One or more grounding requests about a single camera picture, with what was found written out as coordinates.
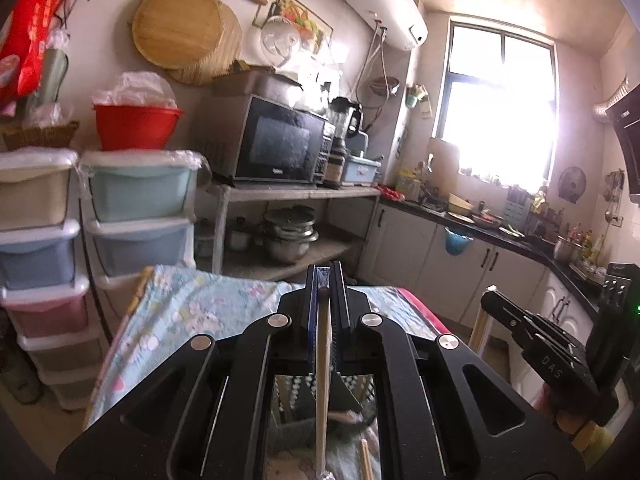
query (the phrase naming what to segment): lower shelf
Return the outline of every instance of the lower shelf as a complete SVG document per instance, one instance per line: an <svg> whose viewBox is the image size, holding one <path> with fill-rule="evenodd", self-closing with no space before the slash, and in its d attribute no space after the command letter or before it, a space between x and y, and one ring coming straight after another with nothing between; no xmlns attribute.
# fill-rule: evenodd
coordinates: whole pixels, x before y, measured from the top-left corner
<svg viewBox="0 0 640 480"><path fill-rule="evenodd" d="M296 263L287 265L274 261L264 247L251 247L247 252L225 250L222 274L249 280L283 280L303 272L309 265L331 260L363 243L337 227L328 224L316 226L319 238L311 244L309 252Z"/></svg>

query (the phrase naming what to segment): window pane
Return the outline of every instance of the window pane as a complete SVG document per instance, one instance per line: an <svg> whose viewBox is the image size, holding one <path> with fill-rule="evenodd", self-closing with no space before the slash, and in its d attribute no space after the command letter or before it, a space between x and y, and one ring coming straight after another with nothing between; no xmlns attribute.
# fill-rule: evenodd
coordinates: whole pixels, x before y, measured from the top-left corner
<svg viewBox="0 0 640 480"><path fill-rule="evenodd" d="M454 82L443 140L460 147L460 168L535 192L555 138L548 102L483 85Z"/></svg>
<svg viewBox="0 0 640 480"><path fill-rule="evenodd" d="M491 82L502 80L500 34L454 27L449 70Z"/></svg>
<svg viewBox="0 0 640 480"><path fill-rule="evenodd" d="M504 52L508 88L545 101L552 101L556 97L551 52L548 48L528 41L506 38Z"/></svg>

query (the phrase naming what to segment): wicker basket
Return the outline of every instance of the wicker basket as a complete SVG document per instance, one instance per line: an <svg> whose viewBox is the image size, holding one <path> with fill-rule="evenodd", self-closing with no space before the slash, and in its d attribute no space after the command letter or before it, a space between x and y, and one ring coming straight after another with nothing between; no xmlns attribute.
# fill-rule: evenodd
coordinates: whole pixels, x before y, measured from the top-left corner
<svg viewBox="0 0 640 480"><path fill-rule="evenodd" d="M2 137L9 151L25 146L42 146L46 148L68 148L80 123L71 121L65 126L49 128L26 128L13 132L3 132Z"/></svg>

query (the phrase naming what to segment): fruit picture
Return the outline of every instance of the fruit picture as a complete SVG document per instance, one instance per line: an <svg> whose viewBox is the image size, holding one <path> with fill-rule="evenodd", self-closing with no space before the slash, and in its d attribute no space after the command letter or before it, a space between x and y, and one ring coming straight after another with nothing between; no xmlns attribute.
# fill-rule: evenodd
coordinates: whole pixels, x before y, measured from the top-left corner
<svg viewBox="0 0 640 480"><path fill-rule="evenodd" d="M318 54L322 42L330 43L334 30L297 0L267 0L267 6L258 8L254 19L256 27L262 27L272 16L289 20L300 33L302 49Z"/></svg>

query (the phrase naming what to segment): red plastic bowl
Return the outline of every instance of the red plastic bowl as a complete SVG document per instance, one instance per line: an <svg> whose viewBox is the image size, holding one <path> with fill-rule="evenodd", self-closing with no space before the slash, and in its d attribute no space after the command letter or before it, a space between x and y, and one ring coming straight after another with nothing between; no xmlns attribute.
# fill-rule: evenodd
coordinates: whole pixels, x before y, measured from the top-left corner
<svg viewBox="0 0 640 480"><path fill-rule="evenodd" d="M102 150L160 150L184 113L178 108L94 105Z"/></svg>

